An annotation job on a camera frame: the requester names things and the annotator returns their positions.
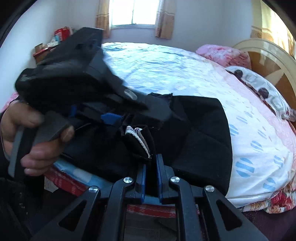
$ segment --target window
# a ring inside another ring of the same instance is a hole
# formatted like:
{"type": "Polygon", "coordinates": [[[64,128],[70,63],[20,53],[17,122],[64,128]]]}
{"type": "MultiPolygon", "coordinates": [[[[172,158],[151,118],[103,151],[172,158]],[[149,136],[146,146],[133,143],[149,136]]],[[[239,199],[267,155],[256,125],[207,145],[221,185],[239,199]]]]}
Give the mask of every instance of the window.
{"type": "Polygon", "coordinates": [[[111,27],[154,27],[159,0],[113,0],[111,27]]]}

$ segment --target window sill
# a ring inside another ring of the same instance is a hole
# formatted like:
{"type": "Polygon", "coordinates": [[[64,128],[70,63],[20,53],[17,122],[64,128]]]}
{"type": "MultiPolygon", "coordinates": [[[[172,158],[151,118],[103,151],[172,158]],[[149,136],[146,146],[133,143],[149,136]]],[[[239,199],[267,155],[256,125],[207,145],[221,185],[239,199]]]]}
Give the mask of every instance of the window sill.
{"type": "Polygon", "coordinates": [[[126,25],[115,25],[111,26],[111,29],[117,28],[155,28],[155,25],[152,24],[126,24],[126,25]]]}

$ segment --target triangular cutout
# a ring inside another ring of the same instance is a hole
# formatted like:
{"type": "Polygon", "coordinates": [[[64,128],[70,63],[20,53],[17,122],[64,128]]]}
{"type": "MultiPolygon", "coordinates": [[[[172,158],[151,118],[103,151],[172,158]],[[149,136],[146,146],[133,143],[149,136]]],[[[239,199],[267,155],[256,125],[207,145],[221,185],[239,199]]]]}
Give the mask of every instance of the triangular cutout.
{"type": "Polygon", "coordinates": [[[233,230],[242,225],[242,222],[238,219],[238,217],[221,200],[218,200],[216,204],[227,231],[233,230]]]}
{"type": "Polygon", "coordinates": [[[86,205],[86,201],[83,200],[66,217],[64,217],[59,222],[59,226],[72,232],[75,231],[77,224],[79,222],[79,219],[85,208],[85,205],[86,205]]]}

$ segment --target floor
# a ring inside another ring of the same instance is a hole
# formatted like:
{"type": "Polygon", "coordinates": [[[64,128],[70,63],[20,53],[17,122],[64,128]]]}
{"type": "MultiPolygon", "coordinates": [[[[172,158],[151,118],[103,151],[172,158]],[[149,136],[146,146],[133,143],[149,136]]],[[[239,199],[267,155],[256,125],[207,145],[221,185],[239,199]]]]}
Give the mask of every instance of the floor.
{"type": "Polygon", "coordinates": [[[124,241],[176,241],[176,220],[126,215],[124,241]]]}

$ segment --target patterned curtain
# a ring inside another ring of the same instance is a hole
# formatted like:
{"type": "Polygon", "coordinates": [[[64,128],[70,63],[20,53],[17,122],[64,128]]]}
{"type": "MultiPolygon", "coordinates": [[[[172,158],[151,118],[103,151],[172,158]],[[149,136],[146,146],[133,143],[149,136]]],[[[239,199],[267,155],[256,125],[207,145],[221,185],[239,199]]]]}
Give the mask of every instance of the patterned curtain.
{"type": "Polygon", "coordinates": [[[96,16],[96,28],[104,30],[104,38],[110,37],[109,5],[110,0],[99,0],[98,14],[96,16]]]}
{"type": "Polygon", "coordinates": [[[174,29],[176,0],[160,0],[155,23],[155,37],[171,39],[174,29]]]}
{"type": "Polygon", "coordinates": [[[295,40],[281,18],[262,0],[252,0],[251,38],[267,39],[294,56],[295,40]]]}

